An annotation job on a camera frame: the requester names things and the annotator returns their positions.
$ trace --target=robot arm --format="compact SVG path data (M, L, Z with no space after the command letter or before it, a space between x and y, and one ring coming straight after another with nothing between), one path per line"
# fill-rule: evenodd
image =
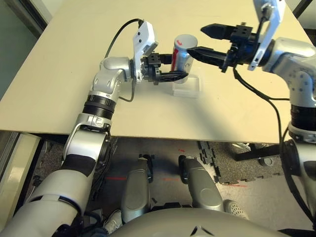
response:
M271 12L273 7L271 8L269 4L276 8L281 4L280 1L274 0L254 2L256 10L262 11L261 15L264 15L264 12ZM272 13L268 14L267 19L271 21L275 19L277 22L270 23L263 37L259 37L260 32L252 33L252 28L244 24L236 27L212 24L203 27L201 31L214 39L230 40L232 46L228 52L217 52L206 47L195 47L187 51L199 61L218 66L222 72L225 72L227 67L235 68L237 64L246 63L250 65L249 70L254 69L252 66L259 66L263 71L277 74L285 80L290 91L292 115L288 130L293 140L285 143L285 155L283 156L286 164L284 168L290 175L297 175L301 178L309 210L315 219L316 48L293 39L272 40L274 32L269 31L269 28L280 21L282 10L284 10L282 4L280 9L281 12L274 9L274 17ZM263 45L264 42L269 42L268 46Z
M143 22L133 42L133 60L109 57L101 61L83 111L66 142L61 168L45 178L0 236L50 237L68 229L76 217L84 214L95 166L105 157L121 83L147 79L158 84L188 75L159 71L161 63L171 64L171 55L151 54L158 43L149 22ZM151 60L154 63L147 57L141 59L143 55L155 58Z

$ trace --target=white wall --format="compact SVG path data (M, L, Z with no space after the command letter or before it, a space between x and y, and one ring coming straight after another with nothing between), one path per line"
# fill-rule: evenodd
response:
M30 0L48 23L65 0ZM285 0L293 11L300 0ZM316 29L316 0L313 0L305 12L299 17L303 28Z
M285 0L290 9L293 11L300 0ZM305 29L316 29L316 0L306 8L303 14L298 18L302 27Z
M65 0L30 0L46 23L49 23Z

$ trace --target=person's foot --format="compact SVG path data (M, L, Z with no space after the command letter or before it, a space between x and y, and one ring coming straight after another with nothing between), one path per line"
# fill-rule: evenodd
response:
M112 234L116 231L119 227L123 225L122 217L121 217L121 210L115 210L112 214L108 217L106 222L103 224L103 228L109 233Z
M224 201L224 211L234 216L249 220L247 213L233 200Z

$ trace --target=gray floor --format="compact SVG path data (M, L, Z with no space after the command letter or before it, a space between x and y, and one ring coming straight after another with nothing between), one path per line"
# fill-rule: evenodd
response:
M119 138L103 192L98 201L89 203L89 209L102 206L107 215L119 208L124 179L139 153L155 155L154 181L150 184L150 191L157 203L152 202L152 205L192 202L188 187L178 175L178 156L184 154L198 157L199 149L195 141ZM212 167L206 166L206 169L211 176L215 175ZM312 229L310 221L288 190L284 176L259 178L252 182L241 181L230 186L217 184L217 187L223 199L233 199L240 203L255 223L274 230Z

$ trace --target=shoe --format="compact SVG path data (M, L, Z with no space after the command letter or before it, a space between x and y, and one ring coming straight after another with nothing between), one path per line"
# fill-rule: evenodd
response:
M249 220L247 213L233 200L224 201L224 211L232 214L233 216Z
M103 228L109 233L112 234L116 231L119 227L123 225L122 217L121 217L121 210L115 210L112 214L108 217L106 222L103 224Z

